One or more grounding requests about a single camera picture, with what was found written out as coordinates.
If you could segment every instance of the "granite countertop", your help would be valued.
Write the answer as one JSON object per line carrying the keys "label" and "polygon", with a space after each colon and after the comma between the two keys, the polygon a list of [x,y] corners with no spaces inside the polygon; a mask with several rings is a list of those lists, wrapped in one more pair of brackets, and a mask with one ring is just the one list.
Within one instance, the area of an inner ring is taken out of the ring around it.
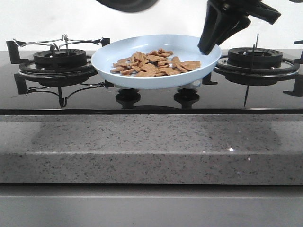
{"label": "granite countertop", "polygon": [[302,115],[2,115],[0,183],[303,185]]}

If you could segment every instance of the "white plate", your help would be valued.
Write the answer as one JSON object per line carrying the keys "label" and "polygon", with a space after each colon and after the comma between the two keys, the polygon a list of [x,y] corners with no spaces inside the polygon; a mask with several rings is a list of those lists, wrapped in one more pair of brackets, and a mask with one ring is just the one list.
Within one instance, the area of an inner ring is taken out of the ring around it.
{"label": "white plate", "polygon": [[[158,89],[178,87],[190,84],[207,76],[221,57],[221,49],[215,46],[209,55],[201,54],[197,45],[199,37],[188,35],[146,35],[120,40],[97,50],[92,58],[92,65],[107,81],[126,88]],[[149,53],[163,48],[173,51],[181,61],[201,61],[201,67],[187,73],[163,77],[134,77],[110,73],[113,63],[121,58],[128,58],[136,51]]]}

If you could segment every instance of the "black glass stovetop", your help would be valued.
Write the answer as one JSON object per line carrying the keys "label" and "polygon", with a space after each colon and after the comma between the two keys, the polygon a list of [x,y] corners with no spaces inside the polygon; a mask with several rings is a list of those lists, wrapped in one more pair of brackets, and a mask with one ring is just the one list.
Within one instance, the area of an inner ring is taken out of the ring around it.
{"label": "black glass stovetop", "polygon": [[[280,50],[290,59],[302,50]],[[20,55],[31,59],[34,52]],[[237,83],[217,72],[195,89],[103,87],[94,75],[80,84],[49,87],[18,75],[8,52],[0,52],[0,114],[249,114],[303,113],[303,76],[282,81]]]}

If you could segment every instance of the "white wall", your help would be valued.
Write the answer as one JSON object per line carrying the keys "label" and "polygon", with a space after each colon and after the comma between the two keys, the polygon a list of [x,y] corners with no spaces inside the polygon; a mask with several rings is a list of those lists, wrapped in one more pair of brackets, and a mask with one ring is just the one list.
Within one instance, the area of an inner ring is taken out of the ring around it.
{"label": "white wall", "polygon": [[[263,0],[282,13],[272,26],[250,17],[252,24],[225,41],[223,49],[252,46],[259,33],[259,47],[301,48],[294,45],[303,39],[303,4],[288,0]],[[95,0],[0,0],[0,51],[6,40],[39,41],[60,38],[67,33],[74,39],[110,37],[112,42],[150,34],[184,34],[200,36],[206,12],[206,0],[159,0],[140,13],[122,13]],[[97,50],[84,44],[79,49]],[[28,46],[23,50],[41,50]]]}

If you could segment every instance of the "gas stove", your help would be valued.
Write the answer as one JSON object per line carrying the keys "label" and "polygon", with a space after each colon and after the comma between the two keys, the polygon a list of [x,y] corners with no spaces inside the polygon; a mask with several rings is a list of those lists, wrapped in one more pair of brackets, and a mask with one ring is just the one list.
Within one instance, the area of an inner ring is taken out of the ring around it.
{"label": "gas stove", "polygon": [[[264,114],[303,113],[302,50],[253,47],[223,51],[212,73],[190,85],[125,89],[104,81],[90,63],[93,52],[69,49],[110,39],[7,41],[1,52],[0,114]],[[29,45],[48,51],[20,51]]]}

